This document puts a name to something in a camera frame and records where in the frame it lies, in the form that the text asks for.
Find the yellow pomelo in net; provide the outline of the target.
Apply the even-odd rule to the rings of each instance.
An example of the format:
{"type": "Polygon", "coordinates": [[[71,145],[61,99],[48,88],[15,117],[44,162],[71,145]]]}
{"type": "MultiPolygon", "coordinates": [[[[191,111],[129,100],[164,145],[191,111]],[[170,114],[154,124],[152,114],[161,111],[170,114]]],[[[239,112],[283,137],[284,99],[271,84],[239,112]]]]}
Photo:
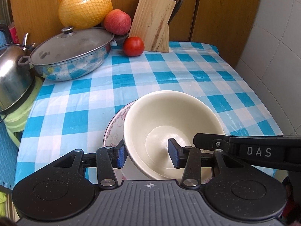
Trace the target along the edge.
{"type": "Polygon", "coordinates": [[[112,10],[111,0],[59,0],[58,16],[63,26],[82,30],[100,24],[112,10]]]}

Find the red tomato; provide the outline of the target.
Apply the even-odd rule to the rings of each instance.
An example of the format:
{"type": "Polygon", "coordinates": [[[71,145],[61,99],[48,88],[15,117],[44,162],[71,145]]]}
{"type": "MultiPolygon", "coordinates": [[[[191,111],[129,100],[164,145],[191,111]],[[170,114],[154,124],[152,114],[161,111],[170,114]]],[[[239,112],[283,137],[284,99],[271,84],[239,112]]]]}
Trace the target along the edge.
{"type": "Polygon", "coordinates": [[[144,42],[139,37],[128,37],[123,43],[122,50],[129,57],[140,56],[144,52],[144,42]]]}

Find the blue foam mat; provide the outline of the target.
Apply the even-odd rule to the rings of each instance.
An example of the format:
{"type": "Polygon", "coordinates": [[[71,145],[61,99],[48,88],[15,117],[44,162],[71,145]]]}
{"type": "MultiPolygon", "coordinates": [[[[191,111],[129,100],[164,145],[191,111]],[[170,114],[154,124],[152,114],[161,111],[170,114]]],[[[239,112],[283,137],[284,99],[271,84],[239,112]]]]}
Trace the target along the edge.
{"type": "Polygon", "coordinates": [[[3,122],[1,122],[0,131],[1,192],[11,193],[15,182],[18,147],[9,137],[6,126],[3,122]]]}

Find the steel pan with glass lid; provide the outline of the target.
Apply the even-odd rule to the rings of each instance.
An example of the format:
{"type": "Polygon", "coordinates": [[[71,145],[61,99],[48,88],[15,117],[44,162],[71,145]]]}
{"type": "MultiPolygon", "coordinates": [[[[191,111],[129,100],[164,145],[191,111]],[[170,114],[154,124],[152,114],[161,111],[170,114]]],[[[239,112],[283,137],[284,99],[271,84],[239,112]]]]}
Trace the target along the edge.
{"type": "Polygon", "coordinates": [[[38,45],[29,56],[22,56],[18,65],[33,66],[43,78],[52,81],[74,80],[99,68],[108,57],[112,43],[122,45],[128,38],[114,35],[103,27],[62,32],[38,45]]]}

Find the steel kettle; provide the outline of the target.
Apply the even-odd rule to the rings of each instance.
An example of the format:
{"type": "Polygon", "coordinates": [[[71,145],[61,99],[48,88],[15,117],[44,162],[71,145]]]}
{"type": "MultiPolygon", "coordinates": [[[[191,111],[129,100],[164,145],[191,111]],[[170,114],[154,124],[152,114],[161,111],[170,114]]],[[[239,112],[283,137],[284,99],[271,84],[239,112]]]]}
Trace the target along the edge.
{"type": "Polygon", "coordinates": [[[32,49],[27,44],[26,33],[23,44],[8,43],[1,46],[1,114],[9,113],[24,102],[34,83],[29,70],[19,66],[18,61],[32,49]]]}

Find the blue checked tablecloth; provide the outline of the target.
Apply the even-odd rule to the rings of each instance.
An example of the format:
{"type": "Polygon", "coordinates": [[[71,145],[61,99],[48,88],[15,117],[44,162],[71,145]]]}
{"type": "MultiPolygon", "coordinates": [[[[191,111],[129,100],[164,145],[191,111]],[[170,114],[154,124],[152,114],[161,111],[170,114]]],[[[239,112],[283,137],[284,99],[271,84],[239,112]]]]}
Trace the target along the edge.
{"type": "Polygon", "coordinates": [[[205,103],[230,135],[279,135],[281,130],[251,87],[216,47],[171,42],[169,53],[127,57],[113,46],[104,63],[75,80],[45,80],[24,129],[15,181],[77,148],[93,153],[113,116],[153,91],[185,92],[205,103]]]}

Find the wooden knife block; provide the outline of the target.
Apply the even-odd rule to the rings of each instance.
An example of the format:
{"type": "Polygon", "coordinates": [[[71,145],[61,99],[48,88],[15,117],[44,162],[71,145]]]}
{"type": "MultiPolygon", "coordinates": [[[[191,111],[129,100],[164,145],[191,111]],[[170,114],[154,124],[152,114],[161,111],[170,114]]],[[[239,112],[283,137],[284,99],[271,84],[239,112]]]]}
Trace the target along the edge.
{"type": "Polygon", "coordinates": [[[169,52],[168,21],[176,5],[174,0],[139,0],[130,37],[139,37],[149,52],[169,52]]]}

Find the deep plate with pink flowers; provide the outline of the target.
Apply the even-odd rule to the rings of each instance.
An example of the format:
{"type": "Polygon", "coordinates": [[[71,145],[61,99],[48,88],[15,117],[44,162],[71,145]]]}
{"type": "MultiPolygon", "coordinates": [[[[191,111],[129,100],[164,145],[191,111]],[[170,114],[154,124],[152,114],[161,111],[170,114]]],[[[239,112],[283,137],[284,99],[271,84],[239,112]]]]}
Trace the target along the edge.
{"type": "MultiPolygon", "coordinates": [[[[133,104],[134,101],[122,107],[109,122],[104,134],[104,147],[115,147],[121,140],[123,140],[123,125],[125,117],[133,104]]],[[[138,180],[139,175],[141,175],[141,173],[130,159],[130,156],[127,157],[123,168],[117,170],[117,177],[124,180],[138,180]]]]}

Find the red apple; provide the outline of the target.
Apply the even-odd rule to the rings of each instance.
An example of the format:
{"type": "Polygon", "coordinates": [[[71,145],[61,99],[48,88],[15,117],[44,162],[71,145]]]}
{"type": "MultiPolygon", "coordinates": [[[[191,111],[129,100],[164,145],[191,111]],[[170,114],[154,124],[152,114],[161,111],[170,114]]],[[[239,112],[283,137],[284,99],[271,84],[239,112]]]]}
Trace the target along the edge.
{"type": "Polygon", "coordinates": [[[131,18],[120,9],[114,9],[104,19],[104,27],[108,32],[115,35],[124,35],[131,28],[131,18]]]}

